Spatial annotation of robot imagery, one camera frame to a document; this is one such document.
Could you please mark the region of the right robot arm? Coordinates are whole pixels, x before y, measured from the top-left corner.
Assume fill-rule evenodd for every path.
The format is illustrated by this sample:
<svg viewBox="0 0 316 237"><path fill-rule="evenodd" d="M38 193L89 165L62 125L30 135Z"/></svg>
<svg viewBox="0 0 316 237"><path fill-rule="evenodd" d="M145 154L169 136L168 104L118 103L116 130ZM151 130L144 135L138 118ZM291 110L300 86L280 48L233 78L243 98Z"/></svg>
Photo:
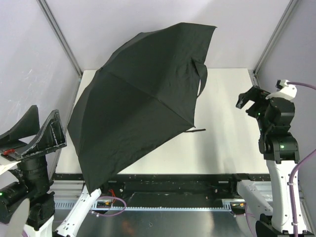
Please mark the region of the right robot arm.
<svg viewBox="0 0 316 237"><path fill-rule="evenodd" d="M296 87L284 85L269 93L258 86L251 87L238 97L236 107L243 108L248 101L253 105L246 110L258 122L260 153L266 161L272 188L270 205L251 180L239 180L237 193L245 200L256 219L258 237L313 237L301 210L298 169L300 161L297 140L289 132L295 115L292 99Z"/></svg>

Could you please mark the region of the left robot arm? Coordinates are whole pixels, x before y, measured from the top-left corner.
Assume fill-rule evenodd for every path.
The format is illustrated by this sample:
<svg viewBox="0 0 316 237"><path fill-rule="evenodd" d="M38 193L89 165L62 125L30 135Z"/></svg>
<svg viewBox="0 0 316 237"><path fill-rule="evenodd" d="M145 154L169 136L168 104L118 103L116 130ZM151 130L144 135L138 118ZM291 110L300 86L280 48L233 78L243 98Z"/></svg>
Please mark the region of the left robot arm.
<svg viewBox="0 0 316 237"><path fill-rule="evenodd" d="M22 118L0 136L0 157L7 164L0 172L9 171L17 181L0 190L0 221L8 224L23 201L30 203L22 232L28 237L75 237L93 204L101 195L87 187L74 207L56 228L52 229L55 214L53 181L47 172L46 155L67 145L58 110L53 110L40 125L39 110L32 105Z"/></svg>

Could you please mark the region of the black folding umbrella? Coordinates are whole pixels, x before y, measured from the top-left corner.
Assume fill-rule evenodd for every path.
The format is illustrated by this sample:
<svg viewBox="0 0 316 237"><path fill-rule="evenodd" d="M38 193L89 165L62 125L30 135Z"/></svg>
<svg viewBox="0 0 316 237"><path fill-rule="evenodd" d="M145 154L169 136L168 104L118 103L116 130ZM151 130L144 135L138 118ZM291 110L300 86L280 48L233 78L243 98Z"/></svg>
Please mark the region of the black folding umbrella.
<svg viewBox="0 0 316 237"><path fill-rule="evenodd" d="M215 30L181 22L140 32L95 72L67 127L89 193L194 127Z"/></svg>

